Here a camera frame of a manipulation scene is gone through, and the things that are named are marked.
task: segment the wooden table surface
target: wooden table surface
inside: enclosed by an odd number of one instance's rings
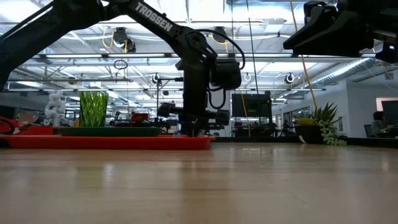
[[[0,152],[0,223],[398,223],[398,151]]]

